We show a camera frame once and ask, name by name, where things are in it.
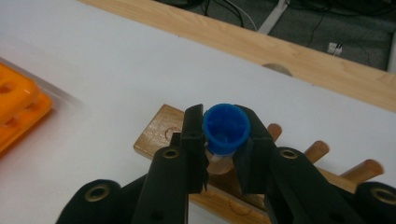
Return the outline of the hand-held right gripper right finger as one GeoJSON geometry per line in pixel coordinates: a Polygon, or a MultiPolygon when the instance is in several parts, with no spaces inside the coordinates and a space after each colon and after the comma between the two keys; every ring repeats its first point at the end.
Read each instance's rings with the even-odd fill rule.
{"type": "Polygon", "coordinates": [[[361,217],[300,151],[277,147],[255,112],[233,156],[243,194],[262,194],[273,224],[361,224],[361,217]]]}

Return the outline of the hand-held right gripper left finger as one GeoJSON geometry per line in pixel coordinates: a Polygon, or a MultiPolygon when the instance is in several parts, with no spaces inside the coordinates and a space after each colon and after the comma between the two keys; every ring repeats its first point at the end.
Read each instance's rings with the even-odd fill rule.
{"type": "Polygon", "coordinates": [[[169,145],[153,154],[132,224],[187,224],[189,196],[207,185],[203,107],[193,105],[183,115],[181,130],[169,145]]]}

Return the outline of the wooden test tube rack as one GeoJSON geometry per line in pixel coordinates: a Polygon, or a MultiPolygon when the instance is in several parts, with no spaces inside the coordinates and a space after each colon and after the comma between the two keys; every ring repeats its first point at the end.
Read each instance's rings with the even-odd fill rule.
{"type": "MultiPolygon", "coordinates": [[[[158,149],[170,145],[172,135],[181,131],[183,119],[181,110],[162,105],[134,143],[134,150],[146,158],[152,158],[158,149]]],[[[331,184],[353,193],[360,183],[384,174],[385,170],[378,161],[366,160],[341,175],[324,169],[320,172],[331,184]]],[[[224,175],[210,176],[207,188],[200,194],[190,196],[192,203],[230,223],[271,224],[263,199],[261,194],[244,196],[234,170],[224,175]]]]}

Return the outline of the blue-capped clear test tube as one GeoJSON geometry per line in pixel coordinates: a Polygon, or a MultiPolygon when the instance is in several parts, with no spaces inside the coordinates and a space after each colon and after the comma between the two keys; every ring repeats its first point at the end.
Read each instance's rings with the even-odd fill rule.
{"type": "Polygon", "coordinates": [[[233,169],[234,153],[248,140],[247,114],[231,104],[213,105],[204,113],[205,154],[211,175],[223,175],[233,169]]]}

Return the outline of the orange plastic test tube rack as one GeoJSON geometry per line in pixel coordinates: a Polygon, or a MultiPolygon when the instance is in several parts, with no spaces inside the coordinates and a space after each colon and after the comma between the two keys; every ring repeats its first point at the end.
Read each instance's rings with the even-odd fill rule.
{"type": "Polygon", "coordinates": [[[51,99],[32,79],[0,63],[0,155],[51,108],[51,99]]]}

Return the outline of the white table mat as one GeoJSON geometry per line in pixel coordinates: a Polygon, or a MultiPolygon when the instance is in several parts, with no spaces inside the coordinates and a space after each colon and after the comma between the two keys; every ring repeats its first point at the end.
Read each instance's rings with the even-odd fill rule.
{"type": "Polygon", "coordinates": [[[244,105],[282,127],[280,145],[326,142],[335,173],[377,160],[396,187],[395,112],[74,0],[0,0],[0,62],[53,101],[0,158],[0,224],[54,224],[84,184],[143,175],[133,145],[165,104],[244,105]]]}

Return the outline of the white power plug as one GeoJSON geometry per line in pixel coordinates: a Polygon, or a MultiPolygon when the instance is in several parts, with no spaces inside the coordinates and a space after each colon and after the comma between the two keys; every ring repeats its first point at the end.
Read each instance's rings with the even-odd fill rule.
{"type": "Polygon", "coordinates": [[[342,45],[331,42],[328,45],[327,52],[333,56],[339,56],[342,53],[342,45]]]}

